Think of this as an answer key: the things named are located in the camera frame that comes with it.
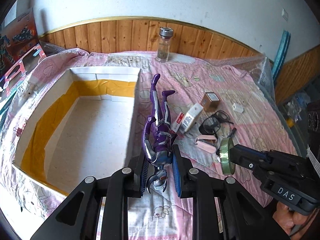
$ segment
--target open white box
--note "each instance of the open white box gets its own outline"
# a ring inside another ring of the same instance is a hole
[[[78,67],[42,98],[17,145],[13,166],[64,195],[85,177],[129,163],[137,121],[139,68]]]

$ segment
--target purple action figure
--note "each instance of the purple action figure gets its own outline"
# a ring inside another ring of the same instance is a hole
[[[148,115],[142,132],[142,148],[149,163],[154,165],[155,173],[147,180],[147,190],[150,193],[150,186],[153,183],[155,190],[167,187],[167,171],[164,168],[172,163],[172,144],[177,134],[170,134],[171,116],[167,97],[174,94],[174,90],[162,91],[162,106],[158,100],[156,90],[160,74],[155,74],[151,81],[150,100],[152,102],[152,115]],[[149,142],[150,130],[154,143]]]

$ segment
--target glass bottle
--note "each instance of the glass bottle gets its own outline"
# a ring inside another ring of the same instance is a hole
[[[159,62],[167,62],[170,52],[171,37],[173,36],[173,29],[167,27],[160,27],[158,39],[158,51],[156,60]]]

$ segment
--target wall socket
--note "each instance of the wall socket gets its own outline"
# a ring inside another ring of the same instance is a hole
[[[289,18],[289,14],[286,12],[286,10],[284,8],[282,8],[282,17],[288,21]]]

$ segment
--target small brown box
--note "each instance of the small brown box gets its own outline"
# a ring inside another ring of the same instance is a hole
[[[217,95],[213,92],[205,93],[202,100],[201,100],[201,106],[203,106],[204,111],[206,113],[208,112],[214,112],[218,105],[220,103],[220,99],[217,97]]]

